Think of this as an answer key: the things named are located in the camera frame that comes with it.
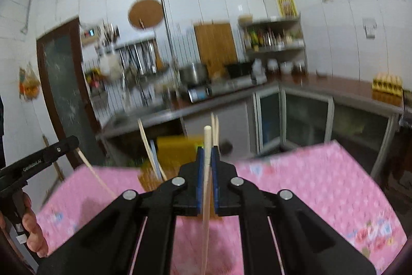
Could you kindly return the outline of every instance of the sink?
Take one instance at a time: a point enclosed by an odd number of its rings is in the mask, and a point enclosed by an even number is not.
[[[137,121],[139,118],[143,118],[149,114],[154,114],[157,112],[169,111],[170,108],[167,105],[153,105],[153,106],[142,106],[133,109],[129,112],[119,112],[116,113],[108,122],[111,127],[117,127],[123,123],[129,123],[131,121]]]

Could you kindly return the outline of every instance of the round cutting board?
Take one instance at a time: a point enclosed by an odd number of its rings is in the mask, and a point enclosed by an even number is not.
[[[135,28],[154,27],[163,20],[163,8],[157,0],[138,0],[130,8],[128,18]]]

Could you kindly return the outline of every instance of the kitchen counter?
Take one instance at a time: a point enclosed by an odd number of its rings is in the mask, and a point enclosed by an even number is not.
[[[136,114],[133,112],[128,116],[123,116],[121,119],[115,115],[108,121],[97,138],[112,138],[138,130],[138,118],[141,118],[144,127],[150,127],[197,112],[213,109],[220,105],[246,99],[252,96],[254,92],[275,85],[330,95],[334,98],[353,101],[357,105],[374,107],[388,113],[401,114],[403,112],[403,100],[401,97],[373,92],[370,82],[341,77],[318,77],[314,74],[310,74],[307,77],[284,75],[282,77],[268,77],[268,82],[265,84],[195,104],[178,99],[172,103],[170,108],[144,115],[140,114],[139,117],[136,117]]]

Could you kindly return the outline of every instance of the brown door frame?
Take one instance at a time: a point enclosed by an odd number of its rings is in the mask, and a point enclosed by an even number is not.
[[[84,103],[84,109],[86,110],[87,117],[90,122],[91,129],[94,134],[97,134],[101,130],[101,125],[97,121],[96,116],[91,105],[89,93],[87,91],[86,82],[84,80],[82,62],[82,44],[80,42],[80,21],[79,17],[66,22],[65,24],[57,27],[51,32],[43,35],[37,40],[37,61],[39,67],[40,81],[42,83],[43,96],[45,98],[47,111],[50,115],[50,120],[52,121],[54,131],[56,132],[57,138],[59,140],[65,139],[66,134],[64,133],[63,125],[58,117],[57,109],[54,104],[53,94],[50,87],[49,76],[46,69],[45,60],[45,45],[50,41],[61,37],[63,35],[70,36],[70,42],[73,53],[73,62],[75,68],[75,75],[79,86],[80,96]],[[73,152],[67,154],[70,164],[73,168],[77,168],[81,165],[81,161],[77,159]]]

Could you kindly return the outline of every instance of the floral tablecloth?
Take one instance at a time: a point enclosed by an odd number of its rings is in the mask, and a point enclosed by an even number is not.
[[[381,274],[406,243],[391,205],[375,182],[336,142],[298,149],[262,160],[236,162],[238,175],[260,189],[290,189],[358,251]],[[96,168],[117,194],[143,189],[138,170]],[[38,214],[52,253],[105,208],[112,197],[86,167],[77,169]],[[201,222],[179,217],[170,273],[200,273]],[[208,274],[241,275],[242,246],[237,217],[211,221]]]

